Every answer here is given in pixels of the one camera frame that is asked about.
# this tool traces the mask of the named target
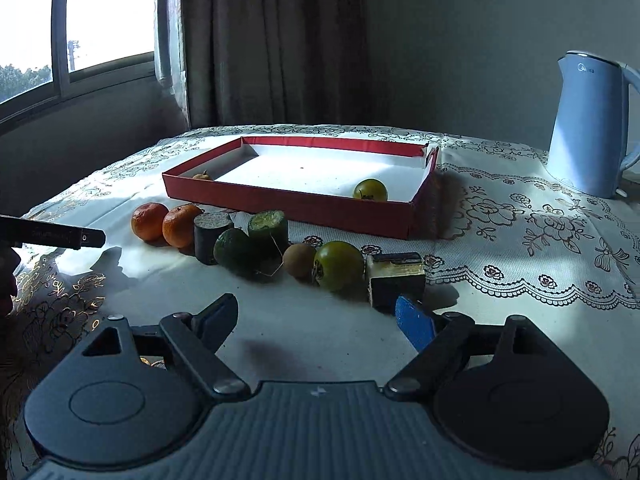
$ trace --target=kettle handle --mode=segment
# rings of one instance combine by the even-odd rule
[[[634,86],[637,92],[640,92],[640,73],[635,68],[630,67],[628,64],[621,64],[622,74],[627,83]],[[640,142],[636,148],[622,159],[620,164],[620,171],[625,171],[631,168],[638,160],[640,160]]]

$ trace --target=table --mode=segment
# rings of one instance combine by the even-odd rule
[[[546,153],[524,144],[368,126],[223,126],[187,132],[96,171],[26,218],[102,229],[102,249],[21,250],[16,314],[2,330],[0,443],[10,478],[22,478],[35,453],[19,416],[30,388],[109,314],[154,324],[176,311],[198,312],[224,292],[240,319],[218,352],[248,383],[259,380],[385,383],[415,351],[366,303],[309,289],[281,273],[247,283],[168,247],[143,244],[130,215],[145,202],[169,208],[161,172],[238,135],[317,135],[438,144],[453,221],[438,241],[404,241],[292,222],[290,239],[319,245],[345,240],[363,254],[424,256],[432,308],[479,323],[524,314],[603,391],[610,430],[596,457],[617,479],[640,476],[640,186],[603,200],[567,189],[546,173]],[[213,210],[210,206],[203,209]],[[233,213],[236,225],[248,215]],[[162,366],[161,362],[150,365]]]

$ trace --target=black device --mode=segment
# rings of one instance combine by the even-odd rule
[[[215,355],[238,321],[233,295],[157,326],[110,316],[26,401],[43,457],[30,478],[606,478],[591,457],[607,401],[529,319],[424,313],[435,336],[381,388],[268,381],[254,392]]]
[[[43,245],[78,250],[102,247],[103,231],[0,215],[0,245],[21,248],[22,244]]]

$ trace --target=hand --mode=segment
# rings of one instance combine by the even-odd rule
[[[14,309],[12,296],[18,295],[14,270],[20,264],[20,256],[13,249],[0,246],[0,319]]]

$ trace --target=curtain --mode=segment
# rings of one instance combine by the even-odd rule
[[[158,0],[157,15],[158,79],[191,128],[368,123],[362,0]]]

